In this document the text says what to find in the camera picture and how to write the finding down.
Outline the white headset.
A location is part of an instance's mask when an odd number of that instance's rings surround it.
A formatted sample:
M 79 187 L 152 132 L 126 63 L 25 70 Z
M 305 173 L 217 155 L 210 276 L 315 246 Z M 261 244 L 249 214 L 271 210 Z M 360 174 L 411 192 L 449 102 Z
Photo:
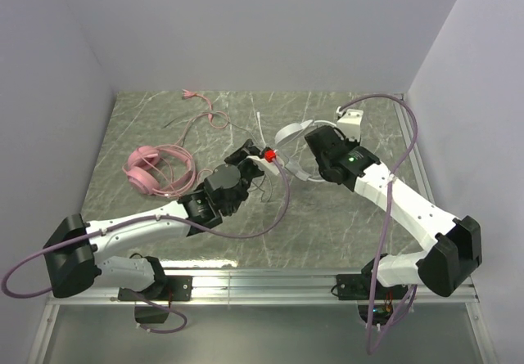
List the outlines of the white headset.
M 273 143 L 267 143 L 263 134 L 261 114 L 259 111 L 255 112 L 255 118 L 262 145 L 268 146 L 276 153 L 278 162 L 289 174 L 302 182 L 325 182 L 318 173 L 306 171 L 300 166 L 300 156 L 297 152 L 299 146 L 305 144 L 305 135 L 322 126 L 335 128 L 337 126 L 335 123 L 322 119 L 307 119 L 302 123 L 291 123 L 277 132 Z

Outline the pink headset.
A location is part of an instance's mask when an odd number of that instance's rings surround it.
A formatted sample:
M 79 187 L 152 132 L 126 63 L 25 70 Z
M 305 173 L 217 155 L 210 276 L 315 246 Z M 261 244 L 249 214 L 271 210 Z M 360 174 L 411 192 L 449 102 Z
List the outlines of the pink headset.
M 207 110 L 194 115 L 186 123 L 177 141 L 159 146 L 139 146 L 127 158 L 122 167 L 129 184 L 143 195 L 163 198 L 180 198 L 188 193 L 204 172 L 199 169 L 192 152 L 185 147 L 187 135 L 198 120 L 206 118 L 212 128 L 224 129 L 229 124 L 229 115 L 214 108 L 213 102 L 199 92 L 185 89 L 183 99 L 198 98 L 207 105 Z

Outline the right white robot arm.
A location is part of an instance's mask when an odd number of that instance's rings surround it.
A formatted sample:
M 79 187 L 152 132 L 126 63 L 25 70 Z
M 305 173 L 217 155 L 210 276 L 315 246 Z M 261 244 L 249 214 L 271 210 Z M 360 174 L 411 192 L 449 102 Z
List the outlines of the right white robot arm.
M 417 253 L 387 254 L 370 263 L 380 286 L 424 285 L 449 297 L 481 265 L 481 226 L 476 219 L 439 209 L 338 129 L 322 126 L 305 140 L 325 181 L 343 185 L 389 211 L 420 245 Z

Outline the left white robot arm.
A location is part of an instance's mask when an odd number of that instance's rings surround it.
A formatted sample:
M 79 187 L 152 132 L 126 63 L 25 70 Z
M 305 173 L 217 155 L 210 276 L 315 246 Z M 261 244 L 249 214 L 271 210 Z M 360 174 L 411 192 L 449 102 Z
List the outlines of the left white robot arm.
M 45 244 L 51 250 L 44 258 L 53 295 L 69 298 L 93 285 L 127 288 L 150 297 L 160 293 L 167 278 L 157 258 L 132 260 L 118 253 L 217 227 L 247 199 L 252 180 L 263 176 L 253 160 L 262 154 L 252 140 L 245 141 L 195 190 L 157 209 L 112 221 L 85 222 L 79 213 L 64 218 Z

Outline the right side aluminium rail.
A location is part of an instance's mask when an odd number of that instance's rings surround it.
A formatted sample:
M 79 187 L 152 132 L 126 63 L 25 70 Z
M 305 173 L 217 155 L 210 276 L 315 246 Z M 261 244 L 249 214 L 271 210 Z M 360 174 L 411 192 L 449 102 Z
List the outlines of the right side aluminium rail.
M 412 188 L 404 183 L 398 173 L 393 173 L 391 216 L 420 246 L 417 253 L 405 254 L 420 264 L 430 251 L 435 249 L 438 239 L 454 227 L 455 216 L 434 204 L 422 156 L 418 150 L 418 122 L 414 118 L 414 112 L 404 99 L 400 100 L 395 109 L 408 147 L 405 158 L 413 167 L 417 186 Z

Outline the aluminium rail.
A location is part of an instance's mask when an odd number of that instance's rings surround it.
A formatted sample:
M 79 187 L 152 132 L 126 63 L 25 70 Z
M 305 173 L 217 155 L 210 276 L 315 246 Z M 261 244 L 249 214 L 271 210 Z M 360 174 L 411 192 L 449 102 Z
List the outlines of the aluminium rail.
M 418 122 L 414 118 L 414 112 L 404 99 L 400 100 L 395 109 L 408 147 L 405 158 L 413 167 L 417 186 L 412 188 L 404 183 L 398 173 L 393 173 L 391 216 L 420 246 L 417 253 L 405 254 L 420 264 L 430 251 L 435 249 L 438 239 L 454 227 L 455 216 L 434 204 L 422 156 L 418 150 Z
M 368 304 L 368 300 L 339 300 L 331 289 L 336 275 L 343 272 L 356 274 L 357 269 L 176 269 L 168 268 L 167 276 L 191 276 L 187 288 L 188 301 L 174 302 L 185 305 L 323 305 Z M 54 305 L 133 305 L 117 298 L 117 288 L 91 288 L 67 299 L 47 297 L 46 304 Z M 422 303 L 479 303 L 471 278 L 450 297 L 440 297 L 427 287 L 419 286 L 413 304 Z

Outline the front aluminium rail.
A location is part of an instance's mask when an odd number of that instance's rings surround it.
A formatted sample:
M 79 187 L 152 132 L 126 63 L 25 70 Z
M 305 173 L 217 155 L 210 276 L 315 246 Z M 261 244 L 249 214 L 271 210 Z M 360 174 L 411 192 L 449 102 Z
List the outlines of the front aluminium rail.
M 336 275 L 343 272 L 356 274 L 357 269 L 176 269 L 168 268 L 167 276 L 191 276 L 187 288 L 188 301 L 174 302 L 185 305 L 323 305 L 368 304 L 368 300 L 339 300 L 331 289 Z M 47 297 L 46 304 L 54 305 L 133 305 L 117 298 L 117 288 L 91 288 L 67 299 Z M 479 303 L 471 278 L 450 297 L 440 297 L 427 287 L 419 286 L 413 304 L 422 303 Z

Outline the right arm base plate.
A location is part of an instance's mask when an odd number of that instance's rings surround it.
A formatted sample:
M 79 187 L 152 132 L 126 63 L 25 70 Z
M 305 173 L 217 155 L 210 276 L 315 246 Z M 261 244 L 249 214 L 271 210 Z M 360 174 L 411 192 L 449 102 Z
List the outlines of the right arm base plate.
M 371 276 L 364 274 L 337 274 L 336 284 L 330 293 L 339 300 L 369 300 L 371 291 Z M 375 299 L 402 299 L 408 292 L 407 286 L 394 285 L 384 287 L 379 282 L 375 288 Z

